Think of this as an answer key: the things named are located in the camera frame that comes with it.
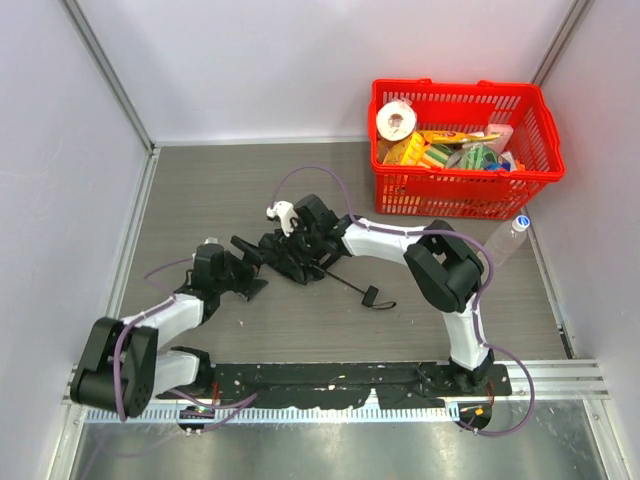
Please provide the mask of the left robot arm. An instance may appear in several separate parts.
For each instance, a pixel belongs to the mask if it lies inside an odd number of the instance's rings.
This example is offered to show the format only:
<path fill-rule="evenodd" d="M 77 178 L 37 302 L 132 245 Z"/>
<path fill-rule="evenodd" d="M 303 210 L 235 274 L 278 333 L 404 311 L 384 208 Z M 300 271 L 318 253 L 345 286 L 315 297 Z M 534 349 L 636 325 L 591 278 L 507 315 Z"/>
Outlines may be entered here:
<path fill-rule="evenodd" d="M 73 402 L 126 421 L 159 395 L 212 392 L 215 373 L 208 353 L 164 346 L 209 321 L 224 294 L 250 301 L 268 283 L 258 267 L 214 241 L 199 245 L 183 262 L 185 279 L 165 301 L 136 315 L 94 322 L 70 383 Z"/>

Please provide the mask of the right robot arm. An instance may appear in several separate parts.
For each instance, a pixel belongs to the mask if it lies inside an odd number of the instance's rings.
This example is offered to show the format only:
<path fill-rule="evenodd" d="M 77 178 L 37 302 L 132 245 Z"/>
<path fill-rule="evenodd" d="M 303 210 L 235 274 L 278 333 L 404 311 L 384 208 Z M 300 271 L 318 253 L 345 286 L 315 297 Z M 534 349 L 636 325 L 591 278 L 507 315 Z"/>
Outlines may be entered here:
<path fill-rule="evenodd" d="M 471 238 L 445 221 L 406 228 L 347 213 L 339 218 L 315 195 L 289 206 L 281 221 L 285 236 L 324 255 L 371 257 L 407 267 L 424 299 L 438 310 L 449 338 L 453 381 L 464 392 L 484 387 L 494 348 L 480 314 L 482 276 L 493 267 L 470 248 Z"/>

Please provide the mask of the black folding umbrella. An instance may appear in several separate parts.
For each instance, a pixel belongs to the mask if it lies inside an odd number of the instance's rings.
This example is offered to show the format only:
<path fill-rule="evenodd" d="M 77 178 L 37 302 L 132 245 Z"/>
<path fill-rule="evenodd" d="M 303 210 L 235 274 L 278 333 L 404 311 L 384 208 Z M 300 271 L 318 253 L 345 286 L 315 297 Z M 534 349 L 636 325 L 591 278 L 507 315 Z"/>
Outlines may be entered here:
<path fill-rule="evenodd" d="M 379 289 L 370 285 L 367 289 L 348 282 L 331 273 L 329 268 L 342 257 L 351 257 L 338 236 L 339 230 L 321 233 L 316 227 L 295 230 L 286 236 L 282 229 L 266 233 L 259 240 L 258 249 L 262 262 L 282 276 L 300 285 L 308 285 L 331 278 L 361 296 L 361 305 L 371 310 L 390 310 L 395 301 L 378 302 Z"/>

